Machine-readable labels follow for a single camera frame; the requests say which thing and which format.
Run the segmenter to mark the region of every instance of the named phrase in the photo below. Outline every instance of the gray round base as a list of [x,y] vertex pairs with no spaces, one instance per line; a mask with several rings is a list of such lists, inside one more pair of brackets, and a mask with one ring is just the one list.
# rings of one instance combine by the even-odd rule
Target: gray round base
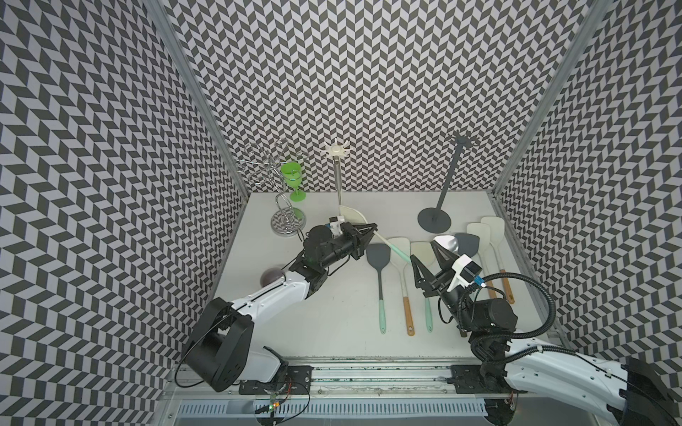
[[442,234],[450,229],[452,221],[446,212],[436,209],[435,207],[428,207],[419,212],[417,222],[425,231],[432,234]]
[[270,219],[272,230],[283,237],[296,235],[296,231],[303,229],[305,225],[306,215],[296,207],[293,207],[293,214],[289,208],[277,210]]

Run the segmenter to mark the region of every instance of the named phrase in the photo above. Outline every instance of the black and white chevron wallpaper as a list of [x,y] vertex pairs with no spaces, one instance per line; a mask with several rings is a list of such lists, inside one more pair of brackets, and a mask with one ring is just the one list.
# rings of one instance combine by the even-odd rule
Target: black and white chevron wallpaper
[[616,0],[504,203],[590,354],[682,396],[682,2]]
[[242,200],[138,0],[0,1],[0,98],[0,424],[145,424]]
[[[237,160],[307,155],[302,188],[440,189],[449,132],[479,144],[453,189],[491,188],[587,12],[587,0],[163,0]],[[261,168],[243,164],[251,190]]]

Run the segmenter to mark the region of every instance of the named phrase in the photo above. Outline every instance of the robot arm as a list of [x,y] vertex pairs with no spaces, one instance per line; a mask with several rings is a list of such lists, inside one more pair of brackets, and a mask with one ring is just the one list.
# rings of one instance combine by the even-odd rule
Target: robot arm
[[484,285],[481,268],[466,256],[458,256],[433,242],[441,266],[436,275],[415,256],[415,285],[424,296],[439,296],[461,332],[470,331],[473,354],[481,360],[479,381],[491,393],[503,389],[548,396],[592,412],[619,425],[676,425],[677,403],[652,366],[630,358],[626,364],[585,356],[552,345],[537,337],[554,322],[556,306],[549,293],[523,275],[523,279],[548,299],[550,314],[545,324],[529,333],[516,331],[517,317],[504,299],[472,301],[470,294]]
[[286,361],[269,348],[251,348],[254,326],[312,296],[325,283],[333,263],[360,259],[375,230],[376,224],[342,222],[334,236],[328,227],[315,226],[283,278],[246,297],[208,303],[185,345],[183,359],[217,392],[236,380],[272,380]]

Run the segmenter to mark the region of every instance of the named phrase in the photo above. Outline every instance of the ventilation grill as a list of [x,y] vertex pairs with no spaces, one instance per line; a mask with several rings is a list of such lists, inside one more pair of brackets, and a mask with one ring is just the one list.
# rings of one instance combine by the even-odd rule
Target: ventilation grill
[[[292,416],[306,406],[307,400],[290,401],[280,406],[276,413]],[[184,401],[178,411],[183,418],[253,417],[254,411],[266,406],[263,400],[194,400]],[[325,419],[367,419],[391,417],[454,417],[487,416],[482,399],[325,399],[311,401],[299,417]]]

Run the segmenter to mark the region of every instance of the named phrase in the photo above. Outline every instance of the mint green handle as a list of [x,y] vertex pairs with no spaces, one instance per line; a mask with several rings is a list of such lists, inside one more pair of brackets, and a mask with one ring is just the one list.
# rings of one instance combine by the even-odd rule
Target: mint green handle
[[431,302],[428,297],[424,298],[424,307],[426,308],[426,329],[429,333],[433,331],[433,316],[431,315]]
[[383,299],[379,300],[379,329],[386,334],[386,312],[383,309]]
[[397,248],[395,245],[391,243],[389,243],[388,246],[391,248],[391,250],[396,252],[405,262],[407,262],[408,264],[412,264],[412,259],[410,259],[410,256],[407,256],[403,251],[401,251],[399,248]]

